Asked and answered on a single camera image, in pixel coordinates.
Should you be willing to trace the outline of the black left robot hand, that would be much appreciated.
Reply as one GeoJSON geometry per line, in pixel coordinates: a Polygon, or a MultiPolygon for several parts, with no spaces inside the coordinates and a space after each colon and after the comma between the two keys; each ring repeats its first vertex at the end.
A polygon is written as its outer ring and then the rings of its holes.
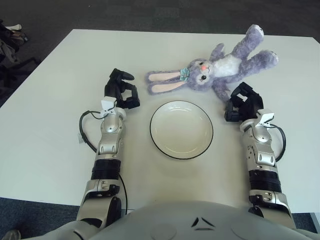
{"type": "Polygon", "coordinates": [[[109,81],[104,87],[104,96],[116,99],[115,106],[122,109],[133,109],[140,106],[137,87],[124,80],[133,81],[135,77],[128,72],[114,68],[109,76],[109,81]],[[125,90],[131,91],[131,96],[123,99],[125,90]]]}

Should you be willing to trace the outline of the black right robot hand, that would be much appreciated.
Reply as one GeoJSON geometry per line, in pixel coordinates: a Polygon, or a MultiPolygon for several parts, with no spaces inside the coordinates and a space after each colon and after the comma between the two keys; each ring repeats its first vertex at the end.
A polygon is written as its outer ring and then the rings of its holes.
{"type": "Polygon", "coordinates": [[[227,122],[244,122],[257,119],[257,112],[264,108],[262,97],[251,86],[242,82],[226,102],[224,119],[227,122]]]}

